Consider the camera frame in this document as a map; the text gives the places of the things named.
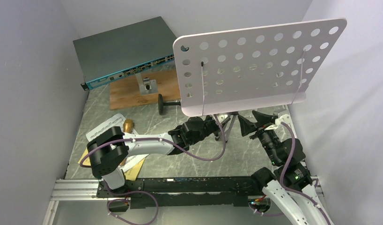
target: black knob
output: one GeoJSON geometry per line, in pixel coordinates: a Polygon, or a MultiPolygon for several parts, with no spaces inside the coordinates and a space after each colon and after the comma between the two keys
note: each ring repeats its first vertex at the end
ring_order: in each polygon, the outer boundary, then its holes
{"type": "Polygon", "coordinates": [[[158,94],[158,114],[164,114],[164,106],[167,105],[180,105],[180,102],[164,102],[162,94],[158,94]]]}

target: metal plate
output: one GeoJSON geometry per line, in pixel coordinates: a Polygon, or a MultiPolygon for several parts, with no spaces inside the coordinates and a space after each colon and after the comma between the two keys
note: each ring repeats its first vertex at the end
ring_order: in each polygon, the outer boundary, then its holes
{"type": "Polygon", "coordinates": [[[173,48],[183,113],[200,116],[290,104],[305,50],[303,84],[294,102],[303,101],[346,24],[340,18],[179,37],[173,48]]]}

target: thin white wire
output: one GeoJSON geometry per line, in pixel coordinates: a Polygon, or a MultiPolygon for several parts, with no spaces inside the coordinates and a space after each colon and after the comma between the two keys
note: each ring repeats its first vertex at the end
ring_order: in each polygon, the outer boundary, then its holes
{"type": "Polygon", "coordinates": [[[204,115],[204,105],[205,105],[205,91],[204,91],[204,74],[203,74],[204,66],[201,66],[201,80],[203,82],[203,111],[201,112],[201,116],[204,115]]]}
{"type": "Polygon", "coordinates": [[[298,94],[299,92],[299,89],[301,88],[302,86],[302,79],[303,79],[303,61],[304,61],[304,54],[305,54],[305,50],[303,50],[303,54],[302,54],[302,57],[301,57],[301,60],[302,60],[302,63],[301,63],[301,80],[299,81],[299,87],[298,87],[298,90],[296,90],[296,93],[294,95],[294,98],[292,99],[292,102],[291,102],[291,105],[294,103],[295,101],[295,98],[296,98],[296,95],[298,94]]]}

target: paper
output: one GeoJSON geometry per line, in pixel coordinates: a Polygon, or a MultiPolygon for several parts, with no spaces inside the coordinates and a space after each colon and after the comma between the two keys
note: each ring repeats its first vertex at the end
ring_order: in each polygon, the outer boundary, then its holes
{"type": "MultiPolygon", "coordinates": [[[[115,126],[119,126],[121,128],[121,131],[124,131],[123,130],[124,121],[125,121],[125,117],[122,114],[118,113],[118,114],[114,115],[110,119],[99,124],[99,126],[97,126],[96,128],[89,131],[86,134],[87,140],[90,142],[90,141],[94,140],[97,136],[99,136],[100,134],[102,134],[103,132],[108,130],[109,128],[115,127],[115,126]]],[[[132,133],[135,135],[138,134],[138,132],[136,132],[135,129],[132,129],[132,133]]],[[[88,154],[88,150],[85,149],[85,151],[82,154],[78,163],[80,163],[81,159],[84,158],[87,154],[88,154]]],[[[136,156],[131,156],[131,157],[126,158],[125,165],[123,167],[121,167],[120,169],[122,169],[125,172],[125,175],[126,175],[128,180],[132,180],[130,178],[133,178],[133,177],[135,177],[134,179],[136,179],[136,177],[138,176],[138,173],[140,171],[140,168],[143,165],[144,158],[146,156],[148,156],[148,154],[136,155],[136,156]]],[[[91,165],[89,158],[87,158],[84,161],[83,165],[91,165]]]]}

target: table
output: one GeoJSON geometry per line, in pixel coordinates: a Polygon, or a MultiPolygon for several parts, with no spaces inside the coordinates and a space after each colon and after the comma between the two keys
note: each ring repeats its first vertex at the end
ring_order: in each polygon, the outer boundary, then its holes
{"type": "MultiPolygon", "coordinates": [[[[172,69],[172,67],[170,65],[158,69],[172,69]]],[[[279,109],[287,109],[287,106],[257,110],[262,113],[272,114],[279,109]]],[[[147,135],[167,132],[188,119],[179,106],[168,106],[164,110],[166,111],[165,115],[160,116],[157,104],[152,104],[111,111],[109,109],[108,85],[91,90],[85,104],[65,178],[94,178],[91,169],[81,168],[77,163],[88,143],[85,134],[117,113],[123,114],[127,119],[132,119],[135,130],[139,134],[147,135]]],[[[255,121],[251,110],[239,113],[249,120],[255,121]]],[[[284,132],[283,128],[277,129],[276,132],[281,141],[290,138],[290,134],[284,132]]],[[[215,141],[214,135],[211,135],[202,142],[191,146],[189,152],[203,158],[213,158],[220,154],[222,145],[222,141],[215,141]]],[[[233,126],[226,146],[222,158],[213,162],[201,161],[186,154],[174,156],[151,154],[146,158],[138,177],[250,176],[264,166],[271,170],[274,169],[258,139],[250,140],[247,136],[241,137],[238,120],[233,126]]]]}

